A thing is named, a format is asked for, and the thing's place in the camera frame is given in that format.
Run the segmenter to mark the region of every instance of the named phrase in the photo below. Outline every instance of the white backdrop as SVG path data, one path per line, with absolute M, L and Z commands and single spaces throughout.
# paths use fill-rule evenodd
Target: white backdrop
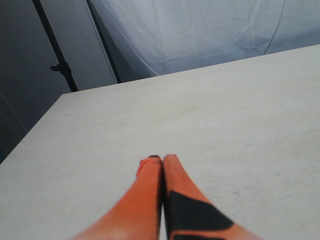
M 318 0 L 92 0 L 132 68 L 151 77 L 320 43 Z

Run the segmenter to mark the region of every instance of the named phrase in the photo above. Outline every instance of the white table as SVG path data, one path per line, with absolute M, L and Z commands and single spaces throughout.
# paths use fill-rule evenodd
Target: white table
M 0 239 L 73 236 L 167 153 L 261 237 L 318 240 L 320 45 L 63 95 L 0 165 Z

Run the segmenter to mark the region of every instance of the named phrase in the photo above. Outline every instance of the orange object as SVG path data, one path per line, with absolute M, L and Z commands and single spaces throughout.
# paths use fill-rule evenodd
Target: orange object
M 163 160 L 164 214 L 168 240 L 260 240 L 234 223 L 203 195 L 176 155 Z
M 150 156 L 140 162 L 136 180 L 100 220 L 74 240 L 157 240 L 162 204 L 162 161 Z

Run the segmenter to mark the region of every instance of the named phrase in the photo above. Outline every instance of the wrinkled cloth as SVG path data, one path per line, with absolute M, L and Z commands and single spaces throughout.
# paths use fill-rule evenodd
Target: wrinkled cloth
M 318 0 L 91 0 L 142 77 L 320 44 Z

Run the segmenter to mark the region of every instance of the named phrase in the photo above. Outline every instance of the black pole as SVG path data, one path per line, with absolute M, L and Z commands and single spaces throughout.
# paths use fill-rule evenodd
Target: black pole
M 44 8 L 41 5 L 40 0 L 32 0 L 33 5 L 39 15 L 39 18 L 42 22 L 42 25 L 44 27 L 44 30 L 46 32 L 46 35 L 48 36 L 51 46 L 54 50 L 54 53 L 56 55 L 56 58 L 58 59 L 59 63 L 56 66 L 51 66 L 50 69 L 55 72 L 60 72 L 66 79 L 66 82 L 68 83 L 68 86 L 71 90 L 71 92 L 77 92 L 78 88 L 75 83 L 74 78 L 72 77 L 71 69 L 68 65 L 68 63 L 65 60 L 65 57 L 59 47 L 59 44 L 57 42 L 57 39 L 55 37 L 55 34 L 50 26 L 49 20 L 47 18 L 47 15 L 45 13 Z
M 90 10 L 92 19 L 93 19 L 93 21 L 94 21 L 94 24 L 95 24 L 96 29 L 97 29 L 97 31 L 98 31 L 98 34 L 99 34 L 99 36 L 100 36 L 100 39 L 101 39 L 102 45 L 103 45 L 103 47 L 104 47 L 105 53 L 106 53 L 107 57 L 109 58 L 109 62 L 110 62 L 110 65 L 111 65 L 111 67 L 112 67 L 112 70 L 113 70 L 115 79 L 116 79 L 116 81 L 118 82 L 118 84 L 121 84 L 122 81 L 121 81 L 121 79 L 120 79 L 120 75 L 119 75 L 118 70 L 117 70 L 117 68 L 116 68 L 115 61 L 114 61 L 114 59 L 113 59 L 113 57 L 112 57 L 112 55 L 111 55 L 111 52 L 110 52 L 109 47 L 108 47 L 108 45 L 107 45 L 107 42 L 106 42 L 106 40 L 105 40 L 104 34 L 103 34 L 103 32 L 102 32 L 102 30 L 101 30 L 101 27 L 100 27 L 100 25 L 99 25 L 99 23 L 98 23 L 97 17 L 96 17 L 96 15 L 94 14 L 93 7 L 92 7 L 92 3 L 91 3 L 90 0 L 86 0 L 86 4 L 87 4 L 88 7 L 89 7 L 89 10 Z

